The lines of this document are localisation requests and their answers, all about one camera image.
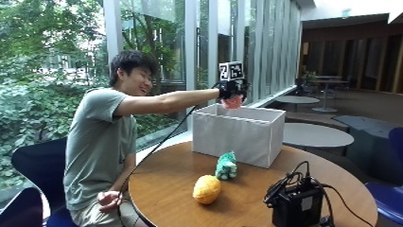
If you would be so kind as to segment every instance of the foliage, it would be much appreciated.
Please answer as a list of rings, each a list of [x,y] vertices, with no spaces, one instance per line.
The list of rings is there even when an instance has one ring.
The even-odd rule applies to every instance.
[[[197,89],[208,88],[208,70],[198,67],[198,80],[197,80]]]
[[[317,77],[317,72],[315,71],[306,71],[302,75],[302,78],[306,82],[314,80]]]
[[[153,95],[161,94],[161,73],[166,79],[174,78],[178,71],[177,52],[184,38],[184,3],[176,1],[169,7],[159,8],[160,14],[174,14],[176,20],[169,21],[148,15],[153,1],[133,0],[123,2],[123,21],[129,26],[124,27],[125,49],[139,49],[149,53],[162,66],[162,72],[155,75]]]
[[[0,1],[0,189],[23,181],[11,164],[12,151],[67,135],[84,91],[107,85],[107,42],[103,1]],[[176,67],[169,45],[153,43],[155,26],[172,25],[145,18],[137,47],[153,52],[160,62]],[[63,66],[73,62],[73,72]],[[161,115],[137,116],[139,134],[173,124]]]

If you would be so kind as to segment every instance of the white box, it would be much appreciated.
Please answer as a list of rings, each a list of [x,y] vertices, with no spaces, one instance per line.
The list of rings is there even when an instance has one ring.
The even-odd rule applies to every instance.
[[[220,157],[234,151],[237,162],[269,168],[281,151],[285,111],[213,104],[193,112],[196,152]]]

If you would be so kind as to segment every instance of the man's left hand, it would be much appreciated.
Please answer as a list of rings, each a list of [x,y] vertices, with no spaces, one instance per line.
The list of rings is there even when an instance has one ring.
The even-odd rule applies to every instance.
[[[101,204],[100,211],[108,213],[123,204],[123,195],[119,191],[108,191],[99,193],[99,203]]]

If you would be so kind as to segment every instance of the chair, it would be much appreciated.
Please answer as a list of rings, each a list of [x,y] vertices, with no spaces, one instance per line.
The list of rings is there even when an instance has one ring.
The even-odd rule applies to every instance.
[[[347,92],[350,91],[351,83],[353,83],[353,76],[349,75],[346,78],[346,84],[338,84],[337,91],[343,91],[343,97],[347,97]]]
[[[391,147],[403,163],[403,128],[394,128],[390,131]],[[403,226],[403,186],[390,186],[381,183],[366,183],[369,192],[375,198],[378,213],[386,226]]]
[[[15,169],[33,182],[47,197],[51,217],[47,226],[77,226],[65,208],[63,176],[67,137],[18,148],[12,154]]]
[[[2,227],[40,227],[43,224],[43,203],[35,187],[20,191],[0,212]]]

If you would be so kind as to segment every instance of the cable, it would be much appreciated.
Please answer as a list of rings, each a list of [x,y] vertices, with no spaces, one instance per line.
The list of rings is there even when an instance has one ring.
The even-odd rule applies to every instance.
[[[213,85],[212,89],[216,88],[216,86],[217,86],[218,84],[220,84],[220,82],[217,82],[217,83]],[[184,121],[188,119],[189,115],[190,115],[192,112],[197,109],[197,107],[198,107],[198,106],[194,106],[194,107],[192,108],[192,110],[189,111],[189,113],[186,114],[186,116],[185,116],[185,117],[182,118],[182,120],[178,122],[177,127],[176,127],[176,128],[173,129],[173,131],[168,134],[168,136],[165,136],[165,138],[160,141],[160,143],[157,143],[157,145],[156,145],[156,147],[153,148],[153,150],[148,153],[148,155],[143,158],[143,160],[139,162],[139,164],[136,165],[136,167],[135,167],[133,170],[131,171],[131,173],[129,173],[129,175],[128,175],[128,177],[127,177],[127,179],[125,179],[125,181],[124,181],[124,183],[123,183],[121,189],[119,190],[117,198],[120,198],[121,195],[123,195],[124,187],[125,187],[125,185],[127,185],[127,183],[128,183],[128,181],[129,181],[129,178],[131,178],[132,173],[133,173],[135,170],[139,168],[139,166],[143,164],[143,162],[152,156],[152,154],[155,154],[156,150],[161,147],[161,145],[164,144],[164,142],[172,137],[172,135],[173,135],[174,132],[177,131],[178,127],[181,126],[181,124],[184,123]],[[135,208],[135,212],[137,213],[139,217],[143,216],[143,215],[139,213],[139,211],[137,211],[136,208]],[[119,216],[119,219],[120,219],[120,221],[121,221],[123,226],[125,226],[125,224],[124,224],[124,222],[123,222],[123,220],[121,220],[121,212],[120,212],[120,209],[117,209],[117,216]]]
[[[347,204],[346,204],[346,202],[345,202],[345,200],[343,200],[342,194],[339,193],[339,191],[337,190],[337,188],[334,188],[331,185],[329,185],[329,184],[326,184],[326,183],[323,183],[322,186],[323,186],[323,187],[331,188],[331,189],[338,193],[338,195],[339,195],[339,197],[341,197],[341,199],[342,199],[343,205],[345,205],[345,207],[347,208],[347,210],[351,212],[351,214],[353,214],[359,220],[362,220],[370,227],[374,227],[374,226],[373,226],[362,217],[359,217],[359,216],[353,212],[353,210],[351,210],[350,207],[347,206]]]
[[[268,193],[264,197],[264,203],[266,203],[269,208],[273,208],[273,206],[276,205],[276,198],[274,196],[278,194],[278,191],[290,184],[298,183],[303,177],[303,174],[301,172],[297,172],[298,168],[306,164],[307,165],[307,172],[306,172],[306,176],[310,175],[310,164],[307,161],[301,162],[297,167],[294,168],[294,170],[292,171],[292,173],[286,174],[286,177],[280,180],[274,185],[270,186],[270,188],[268,189]]]
[[[329,208],[329,214],[330,214],[330,224],[331,226],[335,226],[335,223],[334,223],[334,216],[333,216],[333,208],[331,208],[331,203],[330,203],[330,199],[329,199],[329,196],[327,196],[327,193],[326,193],[326,190],[322,186],[322,183],[314,178],[314,177],[309,177],[318,185],[323,195],[325,195],[325,198],[326,198],[326,201],[327,201],[327,208]]]

